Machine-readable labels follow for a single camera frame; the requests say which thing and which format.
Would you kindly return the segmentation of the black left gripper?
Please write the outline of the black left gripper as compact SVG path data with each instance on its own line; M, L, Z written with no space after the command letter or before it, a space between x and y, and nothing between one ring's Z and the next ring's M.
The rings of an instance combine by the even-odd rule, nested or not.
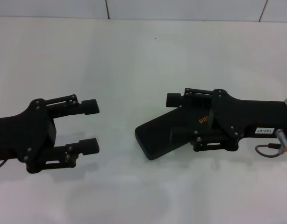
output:
M54 116L99 112L96 99L79 103L73 94L50 100L35 99L22 113L0 118L0 167L11 159L25 163L29 173L76 167L79 154L97 154L100 151L99 144L92 138L54 147Z

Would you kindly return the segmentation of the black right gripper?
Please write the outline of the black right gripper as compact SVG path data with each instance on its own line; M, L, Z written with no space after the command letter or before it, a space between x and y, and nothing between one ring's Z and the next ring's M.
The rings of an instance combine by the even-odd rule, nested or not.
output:
M275 138L278 129L287 136L287 104L240 100L225 90L215 89L208 124L212 130L194 131L191 138L194 151L236 151L243 138Z

